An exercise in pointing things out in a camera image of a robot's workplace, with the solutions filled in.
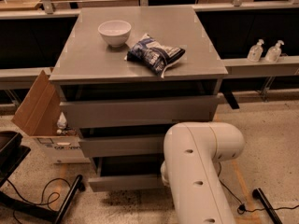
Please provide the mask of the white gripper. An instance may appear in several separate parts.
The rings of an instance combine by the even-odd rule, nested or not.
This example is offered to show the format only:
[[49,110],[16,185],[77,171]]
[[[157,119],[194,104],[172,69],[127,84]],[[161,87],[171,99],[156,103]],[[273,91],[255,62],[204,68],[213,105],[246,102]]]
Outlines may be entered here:
[[166,187],[170,187],[168,173],[167,173],[167,169],[166,169],[166,165],[165,165],[165,161],[162,163],[160,171],[161,171],[161,178],[162,178],[163,184]]

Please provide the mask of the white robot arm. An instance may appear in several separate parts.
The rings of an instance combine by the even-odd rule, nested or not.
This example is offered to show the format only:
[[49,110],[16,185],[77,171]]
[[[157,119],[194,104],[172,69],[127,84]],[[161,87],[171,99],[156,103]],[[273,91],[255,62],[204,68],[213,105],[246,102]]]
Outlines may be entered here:
[[178,224],[236,224],[214,164],[237,158],[244,145],[243,134],[223,122],[182,122],[167,131],[161,173]]

